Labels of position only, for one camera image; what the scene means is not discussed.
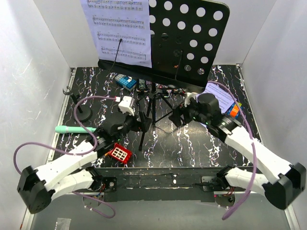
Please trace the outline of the sheet music page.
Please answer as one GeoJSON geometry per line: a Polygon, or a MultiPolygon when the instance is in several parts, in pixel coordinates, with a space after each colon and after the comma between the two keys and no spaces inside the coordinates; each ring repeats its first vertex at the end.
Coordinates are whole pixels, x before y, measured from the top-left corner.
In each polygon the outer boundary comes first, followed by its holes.
{"type": "Polygon", "coordinates": [[[152,67],[147,0],[82,0],[100,60],[152,67]]]}
{"type": "Polygon", "coordinates": [[[219,102],[221,112],[224,114],[227,114],[227,110],[233,103],[235,103],[235,101],[231,97],[231,94],[215,83],[207,83],[207,86],[202,94],[204,93],[211,93],[215,96],[215,98],[219,102]]]}

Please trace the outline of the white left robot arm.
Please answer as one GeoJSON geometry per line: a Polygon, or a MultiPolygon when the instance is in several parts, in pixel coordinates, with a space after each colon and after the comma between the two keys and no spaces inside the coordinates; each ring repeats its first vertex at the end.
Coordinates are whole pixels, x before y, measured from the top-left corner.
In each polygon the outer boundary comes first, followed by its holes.
{"type": "Polygon", "coordinates": [[[37,168],[28,166],[21,172],[17,192],[32,214],[44,210],[54,199],[81,189],[96,192],[103,185],[103,177],[84,165],[97,160],[116,148],[121,137],[130,131],[146,132],[152,119],[140,112],[139,118],[127,115],[121,124],[107,130],[102,126],[68,154],[37,168]]]}

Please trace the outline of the mint green toy microphone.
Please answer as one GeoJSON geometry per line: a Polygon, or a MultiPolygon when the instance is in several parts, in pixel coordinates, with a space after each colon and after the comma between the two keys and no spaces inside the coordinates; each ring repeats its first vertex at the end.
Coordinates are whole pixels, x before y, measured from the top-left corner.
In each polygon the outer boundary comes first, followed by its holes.
{"type": "Polygon", "coordinates": [[[56,126],[55,132],[58,134],[68,134],[68,133],[74,133],[74,134],[84,134],[87,133],[87,131],[80,126],[56,126]]]}

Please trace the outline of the black music stand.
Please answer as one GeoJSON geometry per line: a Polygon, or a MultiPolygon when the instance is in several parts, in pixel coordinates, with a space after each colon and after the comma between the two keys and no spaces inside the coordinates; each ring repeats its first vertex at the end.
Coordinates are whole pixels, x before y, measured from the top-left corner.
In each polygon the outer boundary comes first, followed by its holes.
{"type": "Polygon", "coordinates": [[[156,18],[151,29],[151,68],[99,60],[98,66],[119,74],[152,82],[146,115],[156,118],[156,101],[164,94],[155,84],[174,85],[186,92],[200,94],[208,83],[219,44],[229,19],[229,7],[211,0],[174,0],[166,9],[159,0],[150,13],[156,18]]]}

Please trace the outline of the black microphone desk stand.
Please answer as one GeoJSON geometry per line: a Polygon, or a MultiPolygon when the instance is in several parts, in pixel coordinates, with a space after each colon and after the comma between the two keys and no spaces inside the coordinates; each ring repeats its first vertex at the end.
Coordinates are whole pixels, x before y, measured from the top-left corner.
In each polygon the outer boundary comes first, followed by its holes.
{"type": "MultiPolygon", "coordinates": [[[[80,95],[79,94],[74,94],[72,91],[71,91],[71,88],[69,86],[66,87],[66,90],[62,90],[63,94],[64,95],[68,95],[73,103],[76,105],[78,103],[78,100],[80,99],[80,95]]],[[[85,122],[85,121],[88,121],[93,112],[91,110],[91,108],[87,105],[79,105],[77,106],[77,118],[81,121],[81,122],[85,122]]]]}

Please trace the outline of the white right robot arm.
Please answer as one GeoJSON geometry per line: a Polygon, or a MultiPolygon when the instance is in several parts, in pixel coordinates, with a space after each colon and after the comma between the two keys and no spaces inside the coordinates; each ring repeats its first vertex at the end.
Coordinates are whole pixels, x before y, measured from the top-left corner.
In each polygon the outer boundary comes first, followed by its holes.
{"type": "Polygon", "coordinates": [[[254,166],[247,172],[227,166],[217,174],[222,190],[231,187],[263,195],[276,208],[285,210],[305,189],[307,170],[274,154],[258,142],[233,117],[223,114],[219,102],[211,93],[188,94],[183,103],[173,109],[169,119],[179,127],[196,121],[204,124],[211,135],[240,152],[254,166]]]}

